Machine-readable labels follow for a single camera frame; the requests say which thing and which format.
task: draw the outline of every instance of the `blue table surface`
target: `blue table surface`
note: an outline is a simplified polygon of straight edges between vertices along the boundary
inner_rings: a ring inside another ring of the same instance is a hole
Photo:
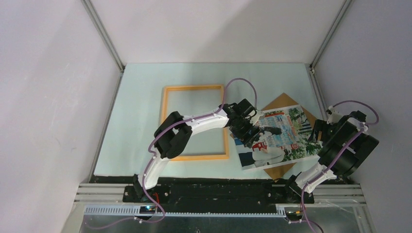
[[[147,151],[159,126],[163,87],[168,85],[227,84],[233,78],[250,80],[261,109],[282,93],[321,118],[319,105],[301,63],[182,63],[128,64],[110,117],[94,175],[132,176],[150,159]],[[242,81],[233,82],[227,102],[254,102],[253,90]],[[242,171],[235,143],[229,139],[228,160],[174,161],[163,177],[268,179],[264,170]],[[310,168],[315,160],[297,163],[285,177]]]

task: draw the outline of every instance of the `magazine page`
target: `magazine page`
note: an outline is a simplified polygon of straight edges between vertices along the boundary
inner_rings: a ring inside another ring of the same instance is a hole
[[[313,158],[321,149],[319,143],[308,142],[312,132],[309,120],[300,105],[263,111],[261,133],[252,148],[235,138],[242,170],[266,169]]]

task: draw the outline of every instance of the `brown cardboard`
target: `brown cardboard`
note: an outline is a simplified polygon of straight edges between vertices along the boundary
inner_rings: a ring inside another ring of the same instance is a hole
[[[296,101],[294,101],[288,95],[283,93],[282,95],[277,97],[274,101],[269,103],[266,107],[264,107],[262,110],[269,110],[269,109],[274,109],[274,108],[284,108],[284,107],[297,105],[297,104],[298,103]],[[309,123],[313,128],[316,118],[310,112],[308,112],[305,108],[302,107],[302,109],[305,112],[305,115],[308,118]],[[294,164],[286,164],[282,166],[268,168],[268,169],[265,169],[265,171],[272,179],[277,179],[285,175],[285,173],[288,172],[289,169],[293,167],[293,165]]]

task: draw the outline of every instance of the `wooden frame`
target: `wooden frame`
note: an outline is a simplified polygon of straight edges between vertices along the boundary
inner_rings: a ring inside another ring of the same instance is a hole
[[[223,84],[165,86],[163,90],[163,101],[162,101],[162,112],[161,112],[160,123],[162,123],[167,117],[169,92],[171,91],[196,91],[196,90],[220,90],[221,99],[223,100],[223,93],[224,93]],[[172,161],[228,159],[229,158],[229,142],[227,138],[227,128],[223,128],[223,148],[224,148],[224,152],[220,154],[179,155],[176,158],[172,159]]]

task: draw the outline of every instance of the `printed picture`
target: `printed picture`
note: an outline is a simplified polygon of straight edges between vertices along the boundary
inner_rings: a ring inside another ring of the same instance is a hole
[[[312,127],[300,105],[263,112],[265,117],[256,124],[262,132],[252,148],[234,138],[242,170],[266,169],[317,155],[321,146],[308,142]]]

